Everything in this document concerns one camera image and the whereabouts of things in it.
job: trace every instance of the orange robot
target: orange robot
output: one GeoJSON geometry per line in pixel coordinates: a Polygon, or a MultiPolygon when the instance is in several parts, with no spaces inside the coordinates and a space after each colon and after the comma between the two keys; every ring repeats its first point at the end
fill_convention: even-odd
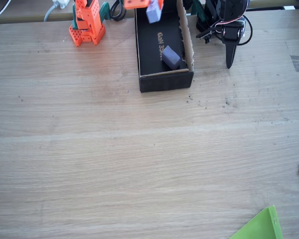
{"type": "Polygon", "coordinates": [[[98,0],[76,0],[73,6],[74,23],[69,28],[70,35],[76,46],[82,42],[92,41],[99,44],[105,34],[105,26],[100,18],[98,0]]]}

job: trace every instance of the black box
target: black box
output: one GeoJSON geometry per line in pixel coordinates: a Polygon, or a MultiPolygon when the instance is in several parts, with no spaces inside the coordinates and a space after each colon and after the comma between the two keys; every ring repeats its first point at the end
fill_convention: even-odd
{"type": "Polygon", "coordinates": [[[159,22],[149,24],[146,8],[135,10],[140,91],[167,91],[189,88],[194,75],[193,49],[182,0],[164,0],[159,22]],[[183,61],[171,70],[161,61],[170,46],[183,61]]]}

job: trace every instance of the green paper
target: green paper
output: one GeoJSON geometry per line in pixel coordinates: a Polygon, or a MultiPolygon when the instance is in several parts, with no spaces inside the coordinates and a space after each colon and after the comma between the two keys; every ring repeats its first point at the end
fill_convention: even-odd
{"type": "Polygon", "coordinates": [[[284,239],[275,206],[263,209],[230,239],[284,239]]]}

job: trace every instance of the lavender block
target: lavender block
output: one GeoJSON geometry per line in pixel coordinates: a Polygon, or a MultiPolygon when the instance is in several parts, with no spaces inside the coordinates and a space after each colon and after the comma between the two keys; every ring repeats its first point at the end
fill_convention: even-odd
{"type": "Polygon", "coordinates": [[[181,58],[176,52],[167,46],[162,53],[162,61],[165,62],[172,70],[176,70],[180,65],[181,58]]]}

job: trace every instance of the gray block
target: gray block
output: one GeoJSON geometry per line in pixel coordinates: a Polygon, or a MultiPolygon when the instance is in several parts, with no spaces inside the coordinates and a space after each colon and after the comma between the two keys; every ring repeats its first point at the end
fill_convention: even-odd
{"type": "Polygon", "coordinates": [[[167,46],[162,53],[162,61],[166,63],[169,68],[176,70],[181,62],[180,56],[167,46]]]}

